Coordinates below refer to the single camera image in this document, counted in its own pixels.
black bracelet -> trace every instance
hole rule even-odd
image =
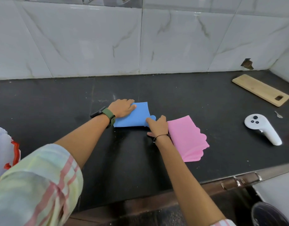
[[[168,133],[168,134],[162,134],[162,135],[159,135],[159,136],[168,136],[169,138],[171,138],[171,136],[170,136],[169,133]],[[156,139],[157,139],[157,137],[159,137],[159,136],[156,136],[156,137],[154,138],[153,143],[156,142]]]

pink napkin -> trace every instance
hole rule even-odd
[[[208,148],[206,135],[200,133],[190,116],[168,121],[169,134],[184,162],[199,161]]]

blue napkin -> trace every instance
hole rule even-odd
[[[148,123],[145,121],[148,117],[151,117],[154,121],[156,117],[154,115],[150,116],[149,107],[147,102],[133,103],[132,105],[137,105],[136,109],[133,110],[130,115],[117,118],[114,127],[133,127],[133,126],[146,126]]]

white controller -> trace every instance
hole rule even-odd
[[[282,140],[265,116],[252,114],[246,117],[244,123],[250,129],[259,129],[263,132],[273,145],[282,145]]]

striped sleeve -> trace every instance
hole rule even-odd
[[[81,170],[70,153],[45,145],[0,177],[0,225],[63,225],[82,187]]]
[[[215,224],[213,224],[212,226],[236,226],[232,220],[221,220]]]

